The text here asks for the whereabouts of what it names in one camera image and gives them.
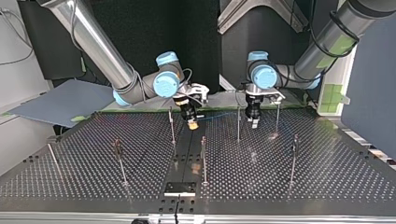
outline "gray panel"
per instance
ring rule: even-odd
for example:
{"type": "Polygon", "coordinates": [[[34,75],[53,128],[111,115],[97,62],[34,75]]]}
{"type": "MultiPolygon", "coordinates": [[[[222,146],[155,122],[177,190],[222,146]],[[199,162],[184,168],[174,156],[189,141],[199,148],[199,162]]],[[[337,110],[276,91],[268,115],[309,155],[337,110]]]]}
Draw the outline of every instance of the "gray panel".
{"type": "Polygon", "coordinates": [[[113,101],[110,87],[72,79],[9,113],[71,128],[76,125],[71,119],[89,116],[113,101]]]}
{"type": "Polygon", "coordinates": [[[346,95],[342,121],[347,127],[396,158],[396,16],[377,21],[361,42],[346,95]]]}

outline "white cable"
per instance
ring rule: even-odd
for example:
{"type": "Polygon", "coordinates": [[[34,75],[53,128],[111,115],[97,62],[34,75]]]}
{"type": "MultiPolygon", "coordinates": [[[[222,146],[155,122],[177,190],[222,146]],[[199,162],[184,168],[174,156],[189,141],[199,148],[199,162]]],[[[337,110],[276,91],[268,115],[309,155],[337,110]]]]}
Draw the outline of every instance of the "white cable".
{"type": "Polygon", "coordinates": [[[24,39],[24,38],[20,35],[20,33],[18,33],[18,31],[17,31],[17,29],[15,28],[15,26],[14,26],[14,25],[11,23],[11,21],[7,18],[6,13],[8,13],[8,14],[14,16],[14,17],[20,22],[21,27],[22,27],[22,29],[23,29],[23,32],[24,32],[25,36],[27,37],[28,35],[27,35],[26,29],[25,29],[25,27],[24,27],[24,23],[23,23],[23,21],[21,20],[21,18],[20,18],[17,14],[15,14],[14,12],[12,12],[12,11],[10,11],[10,10],[6,10],[5,8],[2,8],[2,12],[3,12],[3,19],[4,19],[4,21],[6,22],[6,25],[7,25],[11,30],[13,30],[13,31],[15,32],[15,34],[20,38],[20,40],[21,40],[27,47],[29,47],[29,48],[31,49],[31,48],[32,48],[32,45],[28,42],[28,40],[24,39]]]}
{"type": "Polygon", "coordinates": [[[13,62],[8,62],[8,63],[0,63],[0,65],[7,65],[7,64],[22,62],[22,61],[28,59],[30,56],[32,56],[32,54],[33,54],[33,52],[34,52],[34,51],[33,51],[33,48],[32,48],[32,45],[30,45],[30,43],[29,43],[27,40],[25,40],[24,38],[21,37],[21,35],[18,33],[17,29],[15,29],[14,25],[13,25],[13,24],[9,21],[9,19],[6,17],[6,14],[5,14],[5,13],[9,13],[10,15],[12,15],[12,16],[14,16],[15,18],[18,19],[18,21],[21,23],[21,26],[22,26],[22,28],[23,28],[23,31],[25,32],[25,35],[27,36],[27,32],[26,32],[26,30],[25,30],[25,26],[24,26],[23,21],[21,20],[21,18],[20,18],[17,14],[15,14],[14,12],[12,12],[12,11],[9,10],[8,8],[0,7],[0,16],[3,16],[3,19],[4,19],[4,21],[6,22],[6,25],[7,25],[11,30],[13,30],[13,31],[15,32],[15,34],[18,36],[18,38],[19,38],[26,46],[28,46],[28,47],[30,48],[30,51],[29,51],[29,54],[28,54],[27,56],[25,56],[25,57],[23,57],[23,58],[21,58],[21,59],[18,59],[18,60],[13,61],[13,62]]]}

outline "black cable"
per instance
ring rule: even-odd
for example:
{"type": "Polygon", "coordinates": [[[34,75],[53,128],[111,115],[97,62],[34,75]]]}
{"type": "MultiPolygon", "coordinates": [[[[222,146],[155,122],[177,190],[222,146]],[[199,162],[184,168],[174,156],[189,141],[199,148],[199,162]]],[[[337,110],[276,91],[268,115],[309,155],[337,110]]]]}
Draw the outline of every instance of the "black cable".
{"type": "Polygon", "coordinates": [[[311,1],[311,17],[309,19],[309,29],[310,29],[310,34],[312,37],[312,40],[314,41],[315,46],[317,46],[318,49],[320,49],[320,51],[322,51],[324,54],[326,54],[329,57],[332,58],[343,58],[346,57],[347,55],[349,55],[350,52],[352,52],[352,50],[355,48],[355,46],[359,43],[359,38],[353,34],[353,32],[351,32],[337,17],[336,13],[334,11],[330,12],[330,18],[332,19],[332,21],[346,34],[348,35],[350,38],[352,38],[355,42],[354,44],[343,54],[333,54],[331,52],[329,52],[328,49],[326,49],[325,47],[321,46],[317,40],[317,38],[315,37],[315,32],[314,32],[314,28],[313,28],[313,21],[314,21],[314,17],[315,17],[315,11],[316,11],[316,5],[317,5],[317,0],[312,0],[311,1]]]}
{"type": "Polygon", "coordinates": [[[312,103],[314,103],[315,107],[318,108],[318,104],[314,101],[311,94],[309,94],[309,91],[305,90],[305,93],[308,95],[309,99],[311,99],[310,101],[312,101],[312,103]]]}

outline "small black object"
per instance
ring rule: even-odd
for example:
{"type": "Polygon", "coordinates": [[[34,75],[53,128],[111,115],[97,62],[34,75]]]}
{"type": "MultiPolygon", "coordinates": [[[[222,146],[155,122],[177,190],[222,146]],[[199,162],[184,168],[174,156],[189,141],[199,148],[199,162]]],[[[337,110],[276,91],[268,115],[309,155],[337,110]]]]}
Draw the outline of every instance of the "small black object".
{"type": "Polygon", "coordinates": [[[135,219],[131,224],[149,224],[148,220],[135,219]]]}
{"type": "Polygon", "coordinates": [[[174,99],[175,103],[182,104],[182,102],[187,102],[186,104],[179,105],[180,106],[180,114],[184,120],[188,121],[197,121],[197,112],[195,110],[196,107],[200,107],[195,101],[189,99],[187,96],[180,97],[174,99]]]}
{"type": "Polygon", "coordinates": [[[260,105],[264,100],[263,95],[249,95],[246,94],[247,108],[245,109],[245,114],[249,119],[259,119],[262,115],[260,110],[260,105]]]}

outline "metal bracket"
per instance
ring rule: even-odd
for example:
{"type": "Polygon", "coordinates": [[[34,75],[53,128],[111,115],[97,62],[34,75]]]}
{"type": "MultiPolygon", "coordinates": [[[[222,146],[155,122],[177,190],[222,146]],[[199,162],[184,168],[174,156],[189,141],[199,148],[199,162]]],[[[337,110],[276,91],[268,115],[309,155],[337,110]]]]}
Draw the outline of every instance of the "metal bracket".
{"type": "Polygon", "coordinates": [[[219,75],[220,86],[226,91],[236,91],[236,88],[224,76],[219,75]]]}
{"type": "Polygon", "coordinates": [[[195,197],[196,183],[168,182],[165,187],[165,197],[195,197]]]}
{"type": "Polygon", "coordinates": [[[290,24],[290,16],[292,16],[292,24],[290,26],[297,33],[300,33],[308,24],[308,20],[297,4],[294,4],[294,9],[292,9],[293,0],[232,0],[219,16],[219,33],[224,35],[230,27],[251,9],[261,6],[272,8],[287,24],[290,24]]]}

